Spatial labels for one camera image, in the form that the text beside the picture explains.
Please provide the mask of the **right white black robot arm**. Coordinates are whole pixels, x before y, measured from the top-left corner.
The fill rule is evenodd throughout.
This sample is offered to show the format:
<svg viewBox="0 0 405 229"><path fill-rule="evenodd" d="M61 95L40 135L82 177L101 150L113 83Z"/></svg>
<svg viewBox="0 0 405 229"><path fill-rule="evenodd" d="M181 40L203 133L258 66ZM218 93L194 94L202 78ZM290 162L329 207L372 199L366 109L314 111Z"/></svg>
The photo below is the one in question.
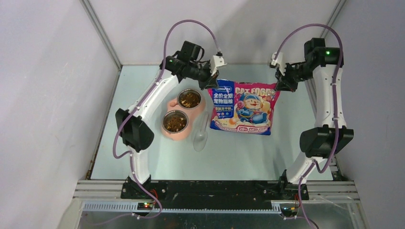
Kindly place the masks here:
<svg viewBox="0 0 405 229"><path fill-rule="evenodd" d="M273 53L269 66L276 70L276 90L295 92L298 83L314 80L316 112L314 128L301 133L300 154L278 185L278 194L291 199L297 193L297 184L303 184L308 175L317 169L324 173L333 156L354 137L347 127L341 104L343 73L343 48L327 47L323 38L312 38L304 44L304 61L288 63L281 50Z"/></svg>

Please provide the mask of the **clear plastic scoop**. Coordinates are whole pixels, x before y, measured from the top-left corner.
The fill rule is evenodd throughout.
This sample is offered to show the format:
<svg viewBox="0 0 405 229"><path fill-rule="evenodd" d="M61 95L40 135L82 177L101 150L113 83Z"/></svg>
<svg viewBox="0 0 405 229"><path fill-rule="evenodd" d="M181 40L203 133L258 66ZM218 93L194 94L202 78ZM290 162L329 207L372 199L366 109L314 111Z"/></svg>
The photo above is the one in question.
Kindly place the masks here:
<svg viewBox="0 0 405 229"><path fill-rule="evenodd" d="M202 117L200 128L196 131L193 140L193 148L196 152L201 152L205 148L208 139L207 126L209 125L209 122L210 115L208 112L205 112Z"/></svg>

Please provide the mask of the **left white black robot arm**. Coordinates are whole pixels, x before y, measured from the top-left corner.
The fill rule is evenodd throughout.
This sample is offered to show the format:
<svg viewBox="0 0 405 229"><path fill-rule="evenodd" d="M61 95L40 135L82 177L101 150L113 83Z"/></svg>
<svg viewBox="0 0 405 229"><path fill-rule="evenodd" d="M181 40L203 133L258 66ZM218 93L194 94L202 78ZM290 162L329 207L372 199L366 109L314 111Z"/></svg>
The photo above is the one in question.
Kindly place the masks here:
<svg viewBox="0 0 405 229"><path fill-rule="evenodd" d="M136 181L132 192L138 198L147 198L151 186L148 168L148 148L154 140L154 133L148 123L163 102L164 98L184 79L198 82L201 90L218 87L218 68L225 65L223 54L217 51L209 60L202 61L204 49L197 44L185 41L174 55L164 55L159 71L142 96L128 109L118 109L115 117L117 133L113 146L118 138L122 139L130 157L129 177Z"/></svg>

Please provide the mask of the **pink pet food bag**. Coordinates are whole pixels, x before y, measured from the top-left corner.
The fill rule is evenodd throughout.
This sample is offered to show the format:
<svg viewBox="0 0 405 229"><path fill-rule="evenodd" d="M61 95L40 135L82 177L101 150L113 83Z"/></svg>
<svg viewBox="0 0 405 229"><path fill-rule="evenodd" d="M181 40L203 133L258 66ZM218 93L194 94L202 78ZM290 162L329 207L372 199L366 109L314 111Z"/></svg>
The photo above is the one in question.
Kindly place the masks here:
<svg viewBox="0 0 405 229"><path fill-rule="evenodd" d="M213 102L210 128L255 135L271 135L274 107L280 92L275 83L218 80L209 89Z"/></svg>

